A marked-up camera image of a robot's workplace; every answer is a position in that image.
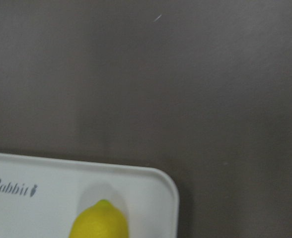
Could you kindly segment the yellow lemon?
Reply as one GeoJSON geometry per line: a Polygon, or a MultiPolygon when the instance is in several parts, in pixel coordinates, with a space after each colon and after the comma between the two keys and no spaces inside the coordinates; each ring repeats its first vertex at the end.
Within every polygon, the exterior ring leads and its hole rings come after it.
{"type": "Polygon", "coordinates": [[[82,211],[75,219],[70,238],[128,238],[129,226],[124,214],[102,199],[82,211]]]}

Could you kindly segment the white rabbit tray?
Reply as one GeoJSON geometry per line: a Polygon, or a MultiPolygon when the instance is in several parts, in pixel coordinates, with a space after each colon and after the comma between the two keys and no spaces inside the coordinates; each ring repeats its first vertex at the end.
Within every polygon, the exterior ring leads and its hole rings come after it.
{"type": "Polygon", "coordinates": [[[130,237],[177,237],[179,193],[161,170],[0,153],[0,238],[66,238],[102,199],[125,214],[130,237]]]}

